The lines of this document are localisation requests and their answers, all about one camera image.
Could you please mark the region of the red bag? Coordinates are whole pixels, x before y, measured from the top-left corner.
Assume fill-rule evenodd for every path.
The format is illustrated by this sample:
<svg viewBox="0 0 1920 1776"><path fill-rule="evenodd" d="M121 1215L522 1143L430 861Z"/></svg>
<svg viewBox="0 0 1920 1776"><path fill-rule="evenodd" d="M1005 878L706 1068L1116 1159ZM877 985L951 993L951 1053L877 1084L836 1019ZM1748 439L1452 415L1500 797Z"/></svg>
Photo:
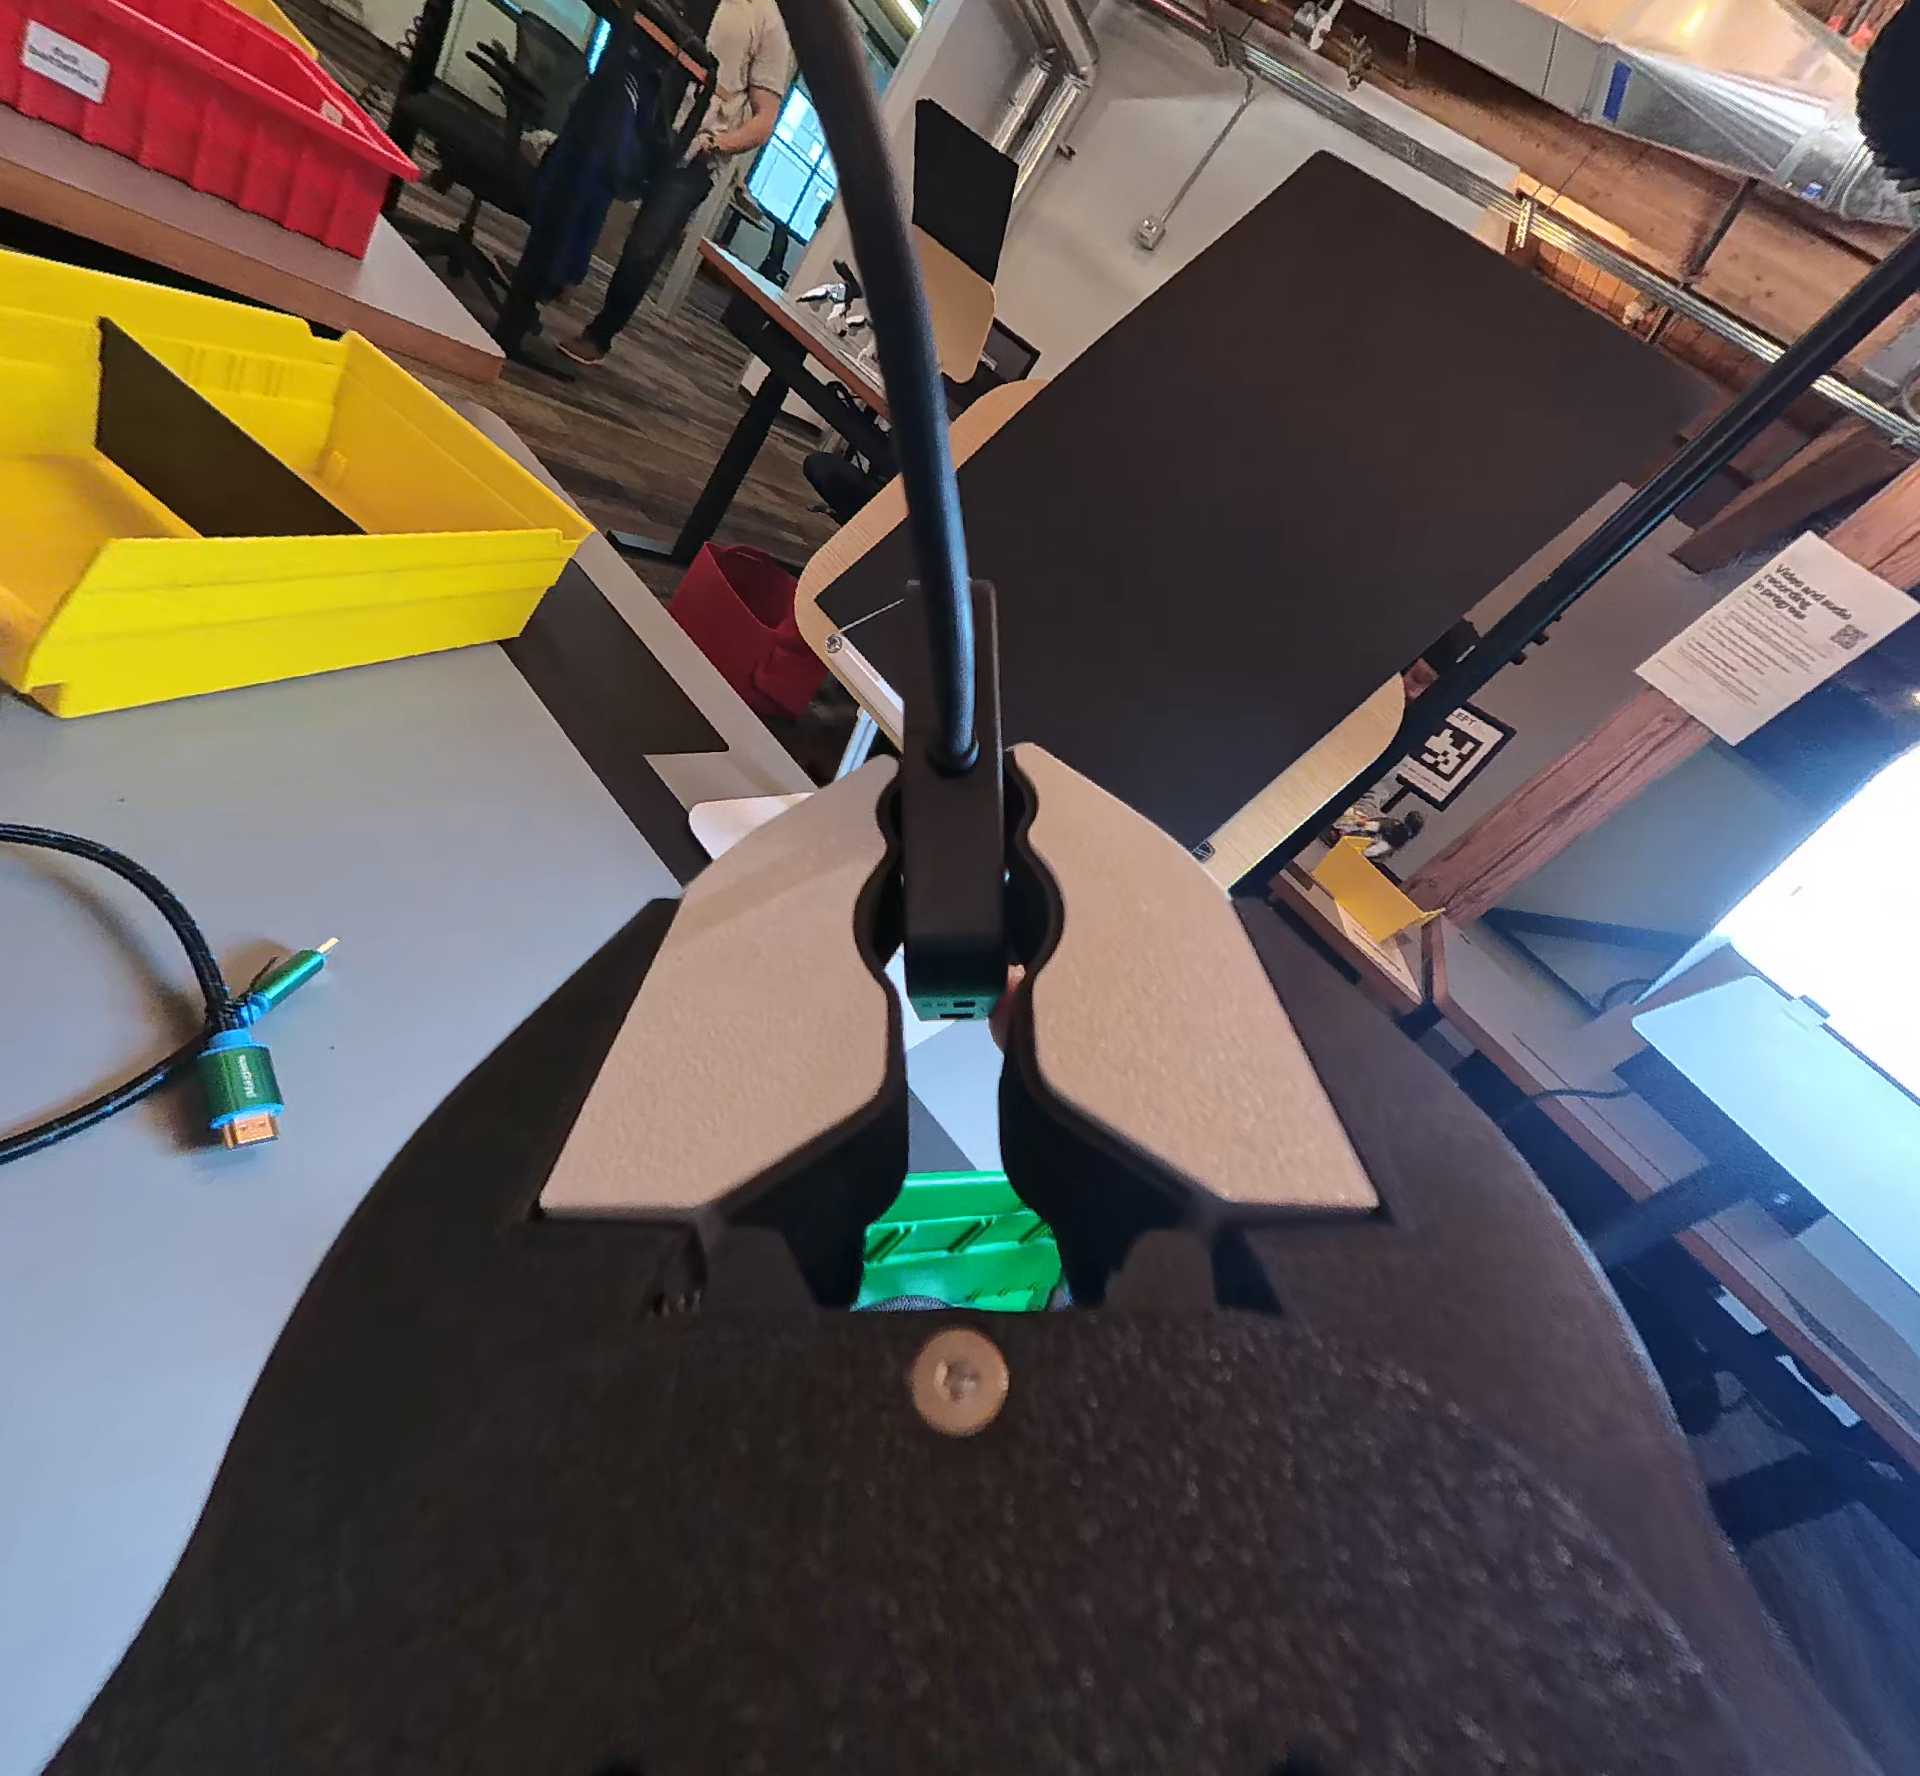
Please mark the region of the red bag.
<svg viewBox="0 0 1920 1776"><path fill-rule="evenodd" d="M802 723L823 688L795 630L795 573L753 545L701 545L669 616L753 713Z"/></svg>

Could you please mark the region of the bright studio light panel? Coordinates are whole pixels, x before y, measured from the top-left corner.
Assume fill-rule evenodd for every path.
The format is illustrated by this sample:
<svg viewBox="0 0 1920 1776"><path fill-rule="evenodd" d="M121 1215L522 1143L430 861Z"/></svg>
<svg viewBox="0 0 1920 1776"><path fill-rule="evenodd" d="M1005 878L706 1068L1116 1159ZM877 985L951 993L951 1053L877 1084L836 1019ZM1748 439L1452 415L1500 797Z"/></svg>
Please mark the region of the bright studio light panel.
<svg viewBox="0 0 1920 1776"><path fill-rule="evenodd" d="M1727 980L1677 973L1639 1036L1920 1285L1920 756L1883 761L1712 930Z"/></svg>

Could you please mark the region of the black and white marker tag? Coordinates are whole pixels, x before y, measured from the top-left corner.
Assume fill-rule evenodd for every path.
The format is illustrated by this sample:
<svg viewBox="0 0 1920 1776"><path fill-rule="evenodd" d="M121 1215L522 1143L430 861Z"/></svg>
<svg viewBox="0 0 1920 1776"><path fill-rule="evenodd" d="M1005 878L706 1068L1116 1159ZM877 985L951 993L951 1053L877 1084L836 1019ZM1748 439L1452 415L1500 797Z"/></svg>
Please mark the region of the black and white marker tag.
<svg viewBox="0 0 1920 1776"><path fill-rule="evenodd" d="M1452 810L1467 778L1517 747L1517 727L1489 713L1481 703L1458 703L1419 756L1392 767L1390 810L1422 805Z"/></svg>

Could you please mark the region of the black board with wooden frame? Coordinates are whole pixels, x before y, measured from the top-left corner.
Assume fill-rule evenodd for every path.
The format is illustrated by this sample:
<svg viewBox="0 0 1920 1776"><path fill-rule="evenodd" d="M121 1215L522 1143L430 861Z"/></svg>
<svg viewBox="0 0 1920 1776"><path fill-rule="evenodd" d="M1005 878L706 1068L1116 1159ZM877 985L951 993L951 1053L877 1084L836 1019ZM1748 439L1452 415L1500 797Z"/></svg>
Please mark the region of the black board with wooden frame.
<svg viewBox="0 0 1920 1776"><path fill-rule="evenodd" d="M1316 740L1718 406L1467 227L1310 155L1029 395L951 434L1003 740L1236 887Z"/></svg>
<svg viewBox="0 0 1920 1776"><path fill-rule="evenodd" d="M1034 346L996 314L1021 163L938 100L912 108L912 254L951 408L1034 376Z"/></svg>

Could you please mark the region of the white board stand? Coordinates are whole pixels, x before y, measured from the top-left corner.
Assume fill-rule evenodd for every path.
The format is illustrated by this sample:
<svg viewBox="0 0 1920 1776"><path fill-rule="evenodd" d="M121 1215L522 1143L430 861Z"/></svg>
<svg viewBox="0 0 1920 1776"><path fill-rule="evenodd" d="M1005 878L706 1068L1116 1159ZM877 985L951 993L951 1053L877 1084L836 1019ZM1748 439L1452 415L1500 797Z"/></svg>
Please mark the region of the white board stand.
<svg viewBox="0 0 1920 1776"><path fill-rule="evenodd" d="M877 661L859 652L859 640L851 630L844 632L823 632L823 666L851 688L851 695L859 707L830 778L866 775L866 761L877 761L883 753L904 756L904 688L891 688L877 673ZM713 805L697 805L692 810L692 837L706 855L727 855L748 834L774 824L781 815L793 815L793 810L802 810L815 797L821 789L713 797Z"/></svg>

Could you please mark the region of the black bin divider sheet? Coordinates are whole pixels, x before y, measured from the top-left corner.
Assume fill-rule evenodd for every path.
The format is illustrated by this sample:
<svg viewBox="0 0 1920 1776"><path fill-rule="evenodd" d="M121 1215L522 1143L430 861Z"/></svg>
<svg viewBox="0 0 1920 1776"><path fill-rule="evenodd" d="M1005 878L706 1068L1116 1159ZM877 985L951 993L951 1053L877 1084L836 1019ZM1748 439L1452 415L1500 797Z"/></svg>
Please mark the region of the black bin divider sheet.
<svg viewBox="0 0 1920 1776"><path fill-rule="evenodd" d="M97 329L95 443L198 538L363 538L363 528L116 321Z"/></svg>

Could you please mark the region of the green plastic bin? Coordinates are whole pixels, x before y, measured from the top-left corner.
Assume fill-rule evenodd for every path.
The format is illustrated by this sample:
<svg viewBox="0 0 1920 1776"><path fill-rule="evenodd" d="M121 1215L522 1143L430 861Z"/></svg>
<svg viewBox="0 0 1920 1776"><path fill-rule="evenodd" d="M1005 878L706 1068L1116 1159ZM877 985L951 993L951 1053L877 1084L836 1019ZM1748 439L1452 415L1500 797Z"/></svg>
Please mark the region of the green plastic bin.
<svg viewBox="0 0 1920 1776"><path fill-rule="evenodd" d="M1060 1243L1005 1172L907 1172L866 1224L855 1308L1041 1311Z"/></svg>

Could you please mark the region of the white paper notice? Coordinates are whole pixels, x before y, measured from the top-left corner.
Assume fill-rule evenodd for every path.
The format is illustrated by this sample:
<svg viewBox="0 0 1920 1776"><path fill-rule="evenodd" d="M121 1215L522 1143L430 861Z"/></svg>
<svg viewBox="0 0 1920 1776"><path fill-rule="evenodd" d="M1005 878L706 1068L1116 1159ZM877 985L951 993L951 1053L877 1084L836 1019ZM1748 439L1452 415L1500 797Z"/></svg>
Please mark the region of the white paper notice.
<svg viewBox="0 0 1920 1776"><path fill-rule="evenodd" d="M1743 747L1914 616L1901 587L1799 535L1631 673L1712 740Z"/></svg>

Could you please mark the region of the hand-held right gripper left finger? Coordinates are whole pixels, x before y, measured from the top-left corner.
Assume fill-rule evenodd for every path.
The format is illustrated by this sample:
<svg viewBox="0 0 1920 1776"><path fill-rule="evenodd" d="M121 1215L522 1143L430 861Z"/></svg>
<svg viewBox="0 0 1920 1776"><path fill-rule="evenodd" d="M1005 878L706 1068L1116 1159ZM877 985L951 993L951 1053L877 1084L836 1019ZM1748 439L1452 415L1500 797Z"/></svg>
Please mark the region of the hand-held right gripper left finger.
<svg viewBox="0 0 1920 1776"><path fill-rule="evenodd" d="M907 1181L898 775L830 778L683 887L546 1219L676 1224L701 1258L774 1232L821 1308L855 1308Z"/></svg>

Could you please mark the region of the black stand pole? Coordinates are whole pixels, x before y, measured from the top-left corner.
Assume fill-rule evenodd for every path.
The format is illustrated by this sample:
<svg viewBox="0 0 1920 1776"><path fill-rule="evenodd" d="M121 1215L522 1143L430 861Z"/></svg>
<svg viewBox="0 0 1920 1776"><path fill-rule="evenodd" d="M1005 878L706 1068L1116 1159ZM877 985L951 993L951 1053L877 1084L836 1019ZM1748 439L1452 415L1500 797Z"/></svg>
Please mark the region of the black stand pole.
<svg viewBox="0 0 1920 1776"><path fill-rule="evenodd" d="M1684 439L1600 535L1585 535L1540 587L1529 587L1465 661L1452 661L1404 713L1373 761L1336 785L1283 844L1230 890L1264 887L1404 756L1448 727L1500 666L1521 661L1631 545L1658 535L1705 482L1718 482L1766 422L1780 422L1845 349L1854 349L1920 287L1920 232L1879 256L1801 340L1791 340L1699 439Z"/></svg>

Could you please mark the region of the small yellow holder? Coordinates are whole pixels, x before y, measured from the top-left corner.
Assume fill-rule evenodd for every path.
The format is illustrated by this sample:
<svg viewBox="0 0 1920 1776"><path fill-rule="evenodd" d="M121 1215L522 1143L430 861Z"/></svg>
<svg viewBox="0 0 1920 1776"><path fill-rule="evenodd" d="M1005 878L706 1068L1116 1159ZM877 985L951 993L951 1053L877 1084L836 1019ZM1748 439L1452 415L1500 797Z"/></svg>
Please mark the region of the small yellow holder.
<svg viewBox="0 0 1920 1776"><path fill-rule="evenodd" d="M1397 878L1382 872L1382 861L1371 855L1371 844L1357 834L1336 837L1316 861L1310 861L1310 887L1338 909L1338 919L1352 919L1371 943L1392 943L1404 930L1435 929L1448 909L1422 909L1404 897Z"/></svg>

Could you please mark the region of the braided hdmi cable green plugs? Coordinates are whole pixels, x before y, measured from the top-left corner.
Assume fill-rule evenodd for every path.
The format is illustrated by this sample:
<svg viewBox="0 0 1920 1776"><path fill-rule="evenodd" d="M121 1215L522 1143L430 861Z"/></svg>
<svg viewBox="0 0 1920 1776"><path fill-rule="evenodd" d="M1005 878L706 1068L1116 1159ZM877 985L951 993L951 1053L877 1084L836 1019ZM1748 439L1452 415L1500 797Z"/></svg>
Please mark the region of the braided hdmi cable green plugs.
<svg viewBox="0 0 1920 1776"><path fill-rule="evenodd" d="M6 1134L0 1159L9 1165L9 1159L29 1159L29 1157L41 1157L66 1137L81 1137L81 1134L155 1101L162 1084L177 1084L187 1075L194 1075L198 1101L205 1101L205 1134L220 1151L270 1143L282 1116L285 1116L285 1097L278 1084L278 1053L255 1036L255 1019L270 1019L285 995L299 995L308 980L324 980L341 936L295 947L295 954L270 961L248 993L235 993L215 947L210 947L210 936L205 936L205 929L135 855L104 850L104 844L78 837L78 834L56 834L56 824L0 824L0 844L78 855L78 861L121 878L128 890L138 890L160 909L160 919L171 929L171 936L179 943L179 954L194 965L194 985L198 985L198 1004L205 1004L198 1033L177 1053L155 1060L149 1075L97 1089L95 1101L81 1101L73 1116Z"/></svg>

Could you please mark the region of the red plastic bin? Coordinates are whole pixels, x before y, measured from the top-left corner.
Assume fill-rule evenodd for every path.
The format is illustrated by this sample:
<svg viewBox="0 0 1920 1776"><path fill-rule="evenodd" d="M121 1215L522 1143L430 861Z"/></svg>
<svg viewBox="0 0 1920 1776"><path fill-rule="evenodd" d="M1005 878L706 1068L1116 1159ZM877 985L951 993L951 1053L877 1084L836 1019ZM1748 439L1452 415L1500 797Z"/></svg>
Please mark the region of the red plastic bin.
<svg viewBox="0 0 1920 1776"><path fill-rule="evenodd" d="M231 0L0 0L0 100L354 256L420 175L308 55Z"/></svg>

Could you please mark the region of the black hub adapter with cable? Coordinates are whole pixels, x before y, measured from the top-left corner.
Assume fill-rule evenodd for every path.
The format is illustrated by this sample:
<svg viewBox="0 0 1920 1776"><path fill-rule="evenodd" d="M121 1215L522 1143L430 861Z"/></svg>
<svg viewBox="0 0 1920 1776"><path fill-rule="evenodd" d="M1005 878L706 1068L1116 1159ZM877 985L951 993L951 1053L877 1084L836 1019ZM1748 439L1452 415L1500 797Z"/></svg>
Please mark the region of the black hub adapter with cable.
<svg viewBox="0 0 1920 1776"><path fill-rule="evenodd" d="M898 775L904 973L912 1015L990 1019L1010 965L996 587L979 583L968 555L925 270L851 5L781 0L781 18L823 122L855 277L871 300L904 505L921 555L925 666L907 688Z"/></svg>

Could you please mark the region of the wooden top desk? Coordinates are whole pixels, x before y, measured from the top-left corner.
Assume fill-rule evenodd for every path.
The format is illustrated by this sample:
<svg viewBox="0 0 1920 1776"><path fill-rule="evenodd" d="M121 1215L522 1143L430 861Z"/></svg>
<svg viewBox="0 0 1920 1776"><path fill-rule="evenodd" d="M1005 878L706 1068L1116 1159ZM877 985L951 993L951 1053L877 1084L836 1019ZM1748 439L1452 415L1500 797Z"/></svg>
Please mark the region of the wooden top desk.
<svg viewBox="0 0 1920 1776"><path fill-rule="evenodd" d="M743 340L769 376L722 443L701 501L669 549L676 565L692 565L722 535L793 401L802 401L855 451L855 463L898 477L898 422L877 365L859 356L851 333L830 333L823 312L782 300L743 256L722 254L713 243L697 254L732 295L722 329Z"/></svg>
<svg viewBox="0 0 1920 1776"><path fill-rule="evenodd" d="M1627 1199L1652 1199L1712 1165L1643 1097L1611 1101L1623 1089L1613 1060L1627 1060L1627 1033L1535 993L1452 919L1373 943L1300 868L1268 878L1268 900L1419 1036L1435 1019L1452 1053L1481 1053L1517 1097L1540 1097L1540 1116ZM1914 1471L1920 1298L1839 1215L1799 1224L1791 1210L1734 1199L1678 1232L1678 1250Z"/></svg>

